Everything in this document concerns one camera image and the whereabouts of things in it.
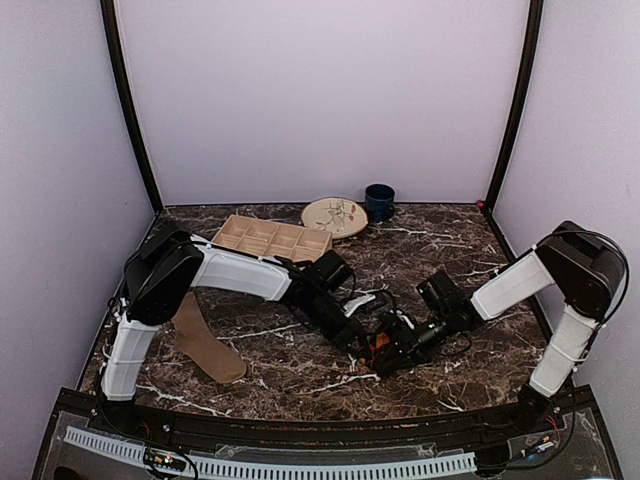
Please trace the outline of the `argyle black red orange sock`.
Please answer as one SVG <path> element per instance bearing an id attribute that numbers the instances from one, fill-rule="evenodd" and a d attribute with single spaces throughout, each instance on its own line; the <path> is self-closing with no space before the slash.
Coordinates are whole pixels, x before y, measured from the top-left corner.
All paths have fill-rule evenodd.
<path id="1" fill-rule="evenodd" d="M 379 376 L 390 376 L 397 370 L 399 345 L 395 338 L 398 333 L 398 322 L 382 322 L 367 338 L 368 348 L 360 355 L 359 362 Z"/>

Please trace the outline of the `wooden compartment tray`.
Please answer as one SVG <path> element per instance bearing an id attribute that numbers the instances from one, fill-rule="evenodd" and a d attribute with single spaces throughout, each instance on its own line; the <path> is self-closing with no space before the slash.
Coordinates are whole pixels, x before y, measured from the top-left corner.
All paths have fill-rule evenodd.
<path id="1" fill-rule="evenodd" d="M 293 262 L 316 261 L 332 248 L 332 234 L 310 228 L 231 215 L 212 239 L 215 245 Z"/>

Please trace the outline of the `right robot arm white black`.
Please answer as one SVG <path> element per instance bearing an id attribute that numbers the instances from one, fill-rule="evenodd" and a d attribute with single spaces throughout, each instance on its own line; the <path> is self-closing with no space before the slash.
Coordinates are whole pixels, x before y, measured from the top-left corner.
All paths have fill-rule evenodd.
<path id="1" fill-rule="evenodd" d="M 561 318 L 523 388 L 531 396 L 510 413 L 511 426 L 530 434 L 549 416 L 546 400 L 586 359 L 599 331 L 619 308 L 629 276 L 629 262 L 618 244 L 564 221 L 471 293 L 443 270 L 420 283 L 417 291 L 429 319 L 415 323 L 405 314 L 388 313 L 377 333 L 386 342 L 374 348 L 372 368 L 379 376 L 388 376 L 425 363 L 448 338 L 482 328 L 554 288 L 564 301 Z"/>

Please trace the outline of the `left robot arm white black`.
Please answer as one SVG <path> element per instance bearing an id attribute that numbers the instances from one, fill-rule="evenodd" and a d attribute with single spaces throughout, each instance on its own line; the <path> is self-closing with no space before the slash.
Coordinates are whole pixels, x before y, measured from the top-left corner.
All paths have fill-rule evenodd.
<path id="1" fill-rule="evenodd" d="M 120 436 L 141 427 L 134 399 L 151 341 L 178 312 L 192 288 L 208 287 L 257 296 L 304 314 L 334 347 L 366 355 L 367 334 L 335 297 L 353 272 L 329 250 L 315 261 L 255 255 L 217 246 L 176 222 L 152 234 L 127 260 L 117 298 L 117 332 L 103 367 L 100 391 L 108 400 L 101 417 Z"/>

